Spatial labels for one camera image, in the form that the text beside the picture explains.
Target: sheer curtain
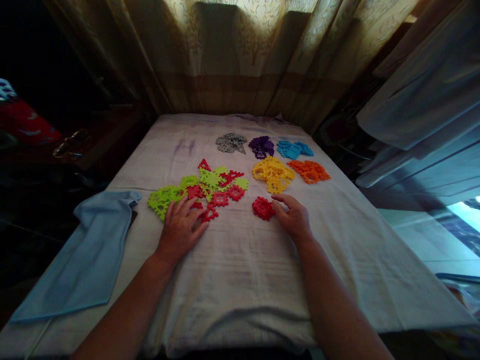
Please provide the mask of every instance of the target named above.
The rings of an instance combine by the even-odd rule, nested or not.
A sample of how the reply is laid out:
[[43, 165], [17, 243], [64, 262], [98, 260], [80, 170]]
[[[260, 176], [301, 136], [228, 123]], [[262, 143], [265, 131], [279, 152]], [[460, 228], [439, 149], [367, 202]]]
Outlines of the sheer curtain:
[[418, 0], [44, 0], [104, 92], [312, 133]]
[[478, 195], [480, 4], [461, 1], [357, 119], [379, 140], [375, 159], [363, 164], [356, 180], [360, 187], [404, 191], [414, 181], [416, 192], [445, 202]]

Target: hand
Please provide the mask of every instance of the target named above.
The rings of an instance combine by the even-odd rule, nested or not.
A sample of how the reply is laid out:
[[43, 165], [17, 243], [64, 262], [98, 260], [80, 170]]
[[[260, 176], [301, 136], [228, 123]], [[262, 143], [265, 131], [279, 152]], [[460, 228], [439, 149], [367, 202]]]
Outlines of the hand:
[[[295, 245], [298, 247], [301, 244], [311, 242], [313, 235], [310, 231], [307, 209], [290, 195], [272, 195], [271, 198], [273, 199], [273, 209], [281, 227], [290, 235]], [[288, 210], [285, 211], [279, 202], [284, 203]]]
[[197, 197], [187, 200], [188, 198], [184, 196], [176, 205], [174, 201], [168, 205], [160, 241], [153, 254], [168, 264], [171, 270], [194, 248], [209, 225], [208, 222], [204, 222], [194, 229], [197, 219], [206, 209], [190, 211]]

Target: mattress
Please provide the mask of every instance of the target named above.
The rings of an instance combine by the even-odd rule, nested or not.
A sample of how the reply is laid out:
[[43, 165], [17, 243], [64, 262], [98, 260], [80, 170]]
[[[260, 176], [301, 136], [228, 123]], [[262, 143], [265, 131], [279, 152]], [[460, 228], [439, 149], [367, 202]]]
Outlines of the mattress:
[[71, 354], [157, 247], [163, 223], [147, 206], [150, 193], [198, 174], [202, 159], [212, 168], [245, 173], [250, 185], [238, 203], [219, 208], [219, 217], [175, 269], [145, 339], [146, 354], [165, 349], [179, 357], [191, 350], [261, 346], [300, 352], [316, 346], [295, 247], [275, 217], [265, 221], [252, 211], [257, 196], [270, 197], [266, 183], [252, 177], [258, 160], [246, 146], [242, 154], [215, 145], [231, 132], [248, 141], [301, 141], [313, 150], [313, 157], [298, 160], [320, 163], [331, 179], [306, 184], [296, 175], [284, 194], [308, 209], [316, 240], [377, 332], [475, 323], [300, 127], [247, 115], [163, 115], [107, 188], [142, 195], [109, 304], [50, 323], [8, 324], [0, 333], [0, 357], [24, 356], [39, 339], [35, 356]]

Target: red bag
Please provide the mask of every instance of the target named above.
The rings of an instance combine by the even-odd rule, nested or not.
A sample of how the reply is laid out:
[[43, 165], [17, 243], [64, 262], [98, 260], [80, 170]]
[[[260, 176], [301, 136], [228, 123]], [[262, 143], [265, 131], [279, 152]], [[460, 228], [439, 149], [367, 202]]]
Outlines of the red bag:
[[28, 145], [54, 143], [62, 137], [22, 99], [0, 105], [0, 126]]

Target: light blue towel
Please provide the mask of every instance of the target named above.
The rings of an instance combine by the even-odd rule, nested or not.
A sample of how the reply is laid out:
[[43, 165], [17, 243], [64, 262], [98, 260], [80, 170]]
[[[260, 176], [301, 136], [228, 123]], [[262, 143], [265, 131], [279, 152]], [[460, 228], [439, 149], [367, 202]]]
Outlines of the light blue towel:
[[100, 192], [73, 211], [80, 225], [10, 318], [32, 322], [106, 304], [114, 289], [136, 191]]

